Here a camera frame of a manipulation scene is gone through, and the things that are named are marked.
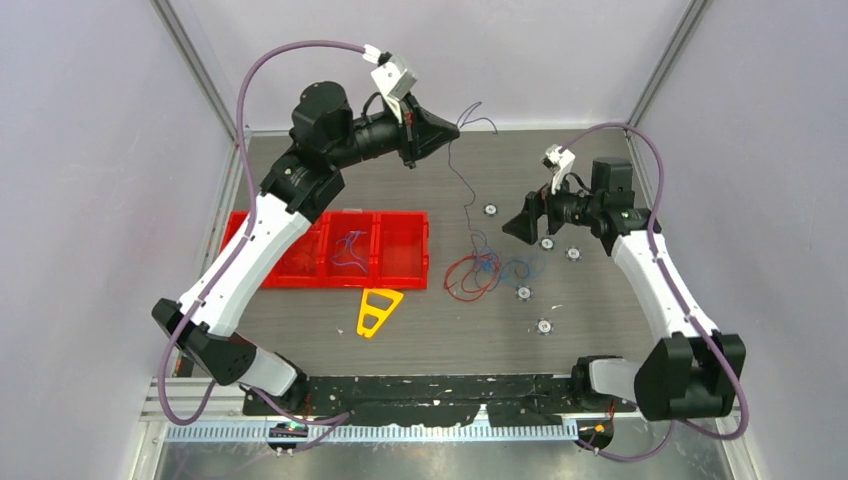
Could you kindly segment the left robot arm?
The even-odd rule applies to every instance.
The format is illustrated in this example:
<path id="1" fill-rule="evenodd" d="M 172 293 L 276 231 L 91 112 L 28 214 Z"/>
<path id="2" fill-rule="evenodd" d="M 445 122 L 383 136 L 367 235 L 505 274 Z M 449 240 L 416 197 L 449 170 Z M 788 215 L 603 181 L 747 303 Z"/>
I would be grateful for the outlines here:
<path id="1" fill-rule="evenodd" d="M 237 325 L 272 267 L 342 191 L 344 168 L 392 152 L 412 168 L 460 135 L 410 93 L 399 107 L 356 117 L 340 84 L 307 87 L 292 112 L 292 143 L 260 183 L 237 233 L 189 291 L 154 305 L 160 328 L 218 384 L 261 390 L 284 414 L 305 405 L 298 368 L 238 335 Z"/>

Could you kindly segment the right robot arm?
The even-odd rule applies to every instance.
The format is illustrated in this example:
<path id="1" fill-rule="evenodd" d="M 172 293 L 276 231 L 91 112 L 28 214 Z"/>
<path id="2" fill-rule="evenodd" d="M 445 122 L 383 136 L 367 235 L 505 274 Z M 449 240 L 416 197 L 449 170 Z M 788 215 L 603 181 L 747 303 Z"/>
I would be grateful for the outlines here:
<path id="1" fill-rule="evenodd" d="M 641 362 L 600 355 L 578 359 L 571 397 L 596 410 L 610 397 L 634 403 L 647 420 L 720 418 L 731 413 L 746 358 L 737 334 L 724 334 L 696 307 L 671 261 L 651 210 L 635 203 L 633 168 L 618 159 L 597 159 L 591 182 L 572 190 L 574 157 L 542 159 L 552 178 L 529 192 L 503 232 L 527 244 L 540 241 L 540 218 L 553 235 L 566 224 L 586 227 L 623 272 L 648 320 L 655 345 Z"/>

